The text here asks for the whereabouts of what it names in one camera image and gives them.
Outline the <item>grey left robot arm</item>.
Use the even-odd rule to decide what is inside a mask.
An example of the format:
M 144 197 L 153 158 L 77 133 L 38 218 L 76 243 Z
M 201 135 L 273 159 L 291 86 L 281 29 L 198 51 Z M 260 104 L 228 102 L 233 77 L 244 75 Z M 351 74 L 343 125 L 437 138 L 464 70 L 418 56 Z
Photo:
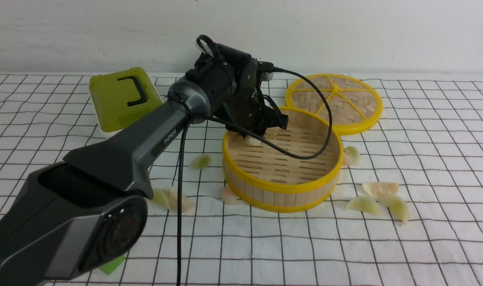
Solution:
M 139 239 L 153 197 L 149 167 L 189 123 L 218 118 L 261 135 L 283 127 L 261 95 L 274 65 L 209 43 L 168 99 L 113 137 L 31 172 L 0 219 L 0 286 L 73 280 Z

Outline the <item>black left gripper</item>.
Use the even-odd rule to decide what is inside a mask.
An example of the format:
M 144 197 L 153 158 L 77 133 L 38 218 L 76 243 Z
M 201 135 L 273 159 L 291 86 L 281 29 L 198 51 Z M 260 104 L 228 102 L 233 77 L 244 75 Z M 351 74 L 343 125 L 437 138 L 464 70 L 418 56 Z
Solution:
M 262 93 L 258 61 L 250 54 L 214 42 L 197 42 L 201 50 L 185 78 L 205 92 L 213 116 L 263 135 L 269 128 L 287 129 L 288 116 Z

